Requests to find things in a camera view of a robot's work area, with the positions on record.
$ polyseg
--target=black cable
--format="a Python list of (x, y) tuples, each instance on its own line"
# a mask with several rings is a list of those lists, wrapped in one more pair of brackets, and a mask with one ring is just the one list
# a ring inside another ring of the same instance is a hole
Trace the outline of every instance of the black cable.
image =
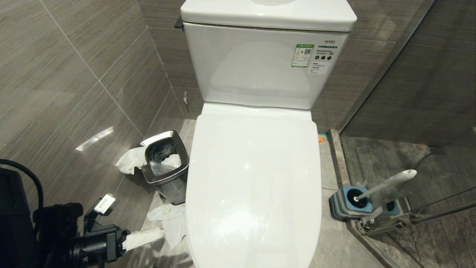
[[(11, 160), (7, 160), (7, 159), (0, 159), (0, 165), (9, 165), (9, 166), (13, 166), (19, 170), (21, 170), (23, 173), (25, 173), (28, 177), (30, 177), (33, 182), (35, 183), (35, 186), (36, 186), (36, 189), (38, 191), (38, 210), (42, 210), (43, 209), (43, 187), (41, 187), (41, 182), (40, 180), (38, 179), (38, 177), (36, 177), (36, 175), (31, 171), (29, 170), (27, 167), (25, 167), (24, 165), (22, 164), (19, 164), (15, 161), (11, 161)], [(40, 228), (40, 225), (37, 223), (35, 223), (35, 229), (34, 229), (34, 232), (35, 232), (35, 236), (38, 234), (38, 230)]]

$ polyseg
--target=gray floor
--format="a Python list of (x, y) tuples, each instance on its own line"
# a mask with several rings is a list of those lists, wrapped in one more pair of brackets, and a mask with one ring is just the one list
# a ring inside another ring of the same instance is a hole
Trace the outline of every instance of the gray floor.
[[(455, 195), (476, 183), (472, 150), (345, 136), (341, 140), (353, 185), (371, 188), (390, 175), (416, 168), (419, 174), (412, 181), (385, 194), (406, 195), (412, 208), (422, 214), (438, 214), (475, 201), (474, 191)], [(434, 203), (444, 197), (448, 199)], [(476, 209), (388, 234), (423, 267), (476, 266)]]
[[(194, 120), (186, 120), (180, 137), (188, 151), (195, 129)], [(337, 190), (336, 174), (332, 164), (329, 143), (326, 140), (320, 143), (321, 170), (322, 170), (322, 223), (316, 252), (310, 268), (380, 268), (380, 262), (346, 229), (344, 223), (330, 217), (327, 206), (328, 198)], [(163, 204), (158, 194), (149, 210)], [(144, 221), (142, 230), (161, 227), (160, 222)], [(194, 268), (188, 251), (187, 239), (170, 249), (164, 239), (158, 240), (142, 248), (133, 250), (128, 268)]]

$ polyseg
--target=toilet tank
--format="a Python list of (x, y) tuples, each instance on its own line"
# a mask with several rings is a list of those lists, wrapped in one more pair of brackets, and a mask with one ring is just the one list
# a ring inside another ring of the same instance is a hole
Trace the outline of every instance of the toilet tank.
[(204, 101), (310, 109), (357, 20), (345, 0), (186, 0)]

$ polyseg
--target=bathroom wall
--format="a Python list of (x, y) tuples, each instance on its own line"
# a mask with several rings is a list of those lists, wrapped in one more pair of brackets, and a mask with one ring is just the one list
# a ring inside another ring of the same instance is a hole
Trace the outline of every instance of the bathroom wall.
[[(201, 113), (185, 34), (173, 25), (184, 0), (139, 0), (172, 87), (187, 118)], [(361, 93), (399, 41), (424, 0), (349, 0), (357, 23), (321, 96), (312, 109), (320, 132), (340, 128)], [(182, 98), (187, 92), (188, 104)]]
[(437, 0), (344, 133), (475, 145), (476, 2)]
[(0, 158), (40, 178), (46, 206), (87, 210), (113, 193), (121, 203), (99, 220), (140, 229), (154, 193), (114, 164), (184, 115), (137, 1), (3, 0), (0, 18)]

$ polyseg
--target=shower enclosure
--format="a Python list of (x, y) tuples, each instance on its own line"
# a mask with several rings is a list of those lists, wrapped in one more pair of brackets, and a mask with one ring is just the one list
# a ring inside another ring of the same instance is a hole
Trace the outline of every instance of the shower enclosure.
[(383, 212), (354, 227), (422, 267), (476, 266), (475, 2), (427, 1), (340, 131), (351, 185), (417, 170), (372, 195)]

